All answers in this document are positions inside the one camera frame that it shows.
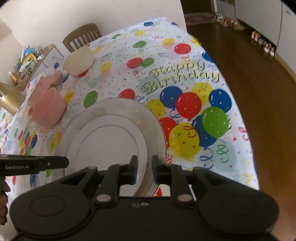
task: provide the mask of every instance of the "green balloon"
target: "green balloon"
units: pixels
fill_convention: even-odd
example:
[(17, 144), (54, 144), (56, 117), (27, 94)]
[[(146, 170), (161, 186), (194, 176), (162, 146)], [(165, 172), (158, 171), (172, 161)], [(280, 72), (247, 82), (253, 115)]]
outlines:
[(214, 138), (220, 138), (228, 130), (228, 118), (218, 107), (208, 107), (202, 112), (202, 126)]
[(45, 170), (46, 177), (49, 177), (52, 174), (53, 169)]
[(151, 64), (154, 63), (154, 58), (146, 58), (143, 60), (143, 62), (141, 63), (141, 66), (142, 67), (148, 67), (150, 66)]
[(88, 108), (94, 103), (96, 103), (97, 99), (98, 99), (98, 92), (96, 91), (89, 92), (84, 98), (83, 106), (85, 108)]
[(18, 128), (15, 130), (15, 135), (14, 135), (15, 138), (17, 137), (17, 132), (18, 132)]
[(138, 41), (137, 43), (135, 43), (135, 44), (133, 45), (133, 47), (134, 47), (134, 48), (142, 48), (142, 47), (144, 47), (146, 44), (147, 44), (146, 41), (141, 40), (141, 41)]
[(112, 39), (116, 39), (117, 37), (119, 37), (121, 34), (116, 34), (112, 37)]

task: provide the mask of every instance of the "pink bowl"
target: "pink bowl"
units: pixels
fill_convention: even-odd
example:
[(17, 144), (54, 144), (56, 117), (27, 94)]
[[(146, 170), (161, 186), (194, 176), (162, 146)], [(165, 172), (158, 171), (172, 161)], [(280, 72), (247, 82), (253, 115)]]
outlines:
[(63, 79), (63, 74), (59, 70), (52, 77), (53, 77), (52, 85), (58, 85)]
[(34, 106), (37, 104), (41, 96), (45, 94), (45, 92), (52, 87), (51, 84), (53, 82), (52, 76), (44, 77), (39, 80), (33, 93), (28, 99), (28, 106)]
[(55, 88), (50, 88), (39, 99), (32, 112), (32, 121), (44, 129), (52, 128), (64, 113), (64, 97)]

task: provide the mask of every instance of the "human hand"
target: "human hand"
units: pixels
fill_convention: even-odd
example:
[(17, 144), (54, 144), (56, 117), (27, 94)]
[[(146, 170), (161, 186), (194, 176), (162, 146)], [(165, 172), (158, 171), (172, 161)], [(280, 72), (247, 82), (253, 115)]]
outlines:
[(7, 222), (6, 215), (8, 208), (6, 207), (6, 204), (8, 202), (8, 198), (5, 192), (10, 192), (10, 187), (6, 182), (4, 183), (4, 187), (0, 195), (0, 225), (4, 225)]

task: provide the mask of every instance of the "yellow balloon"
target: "yellow balloon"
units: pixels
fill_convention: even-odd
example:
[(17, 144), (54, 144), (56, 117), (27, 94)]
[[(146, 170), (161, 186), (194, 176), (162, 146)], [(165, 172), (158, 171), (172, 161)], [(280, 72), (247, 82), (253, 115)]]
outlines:
[(162, 41), (163, 45), (172, 45), (174, 42), (175, 42), (174, 38), (168, 38)]
[(200, 151), (200, 138), (189, 123), (176, 125), (170, 132), (169, 143), (173, 152), (185, 160), (191, 161)]
[(30, 133), (31, 139), (35, 136), (35, 134), (36, 134), (35, 130)]
[(68, 102), (70, 102), (70, 100), (73, 98), (73, 96), (74, 96), (74, 92), (69, 92), (64, 98), (65, 103), (67, 104)]
[(202, 105), (209, 102), (209, 95), (213, 90), (213, 87), (208, 83), (197, 83), (192, 88), (192, 92), (199, 96)]
[(112, 67), (112, 63), (111, 62), (106, 62), (101, 66), (101, 72), (107, 71), (108, 69), (110, 69)]
[(144, 34), (145, 34), (145, 30), (140, 30), (140, 31), (135, 32), (136, 36), (143, 36)]
[(97, 52), (99, 52), (102, 49), (101, 46), (98, 46), (94, 51), (92, 51), (93, 54), (96, 54)]
[(20, 149), (22, 149), (24, 147), (25, 147), (25, 139), (22, 138), (22, 139), (20, 139)]
[(51, 151), (54, 151), (58, 147), (61, 139), (62, 139), (61, 133), (59, 133), (59, 132), (56, 133), (55, 136), (53, 137), (51, 143), (50, 143), (50, 150)]
[(160, 99), (150, 100), (145, 104), (145, 106), (152, 111), (157, 119), (160, 119), (165, 115), (165, 107)]

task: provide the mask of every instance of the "wooden floor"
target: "wooden floor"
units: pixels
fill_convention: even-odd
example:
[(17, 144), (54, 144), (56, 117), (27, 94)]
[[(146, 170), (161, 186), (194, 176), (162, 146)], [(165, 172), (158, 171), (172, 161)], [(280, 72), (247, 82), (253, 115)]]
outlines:
[(219, 23), (188, 26), (217, 64), (243, 116), (260, 188), (280, 207), (273, 234), (296, 238), (296, 83), (248, 35)]

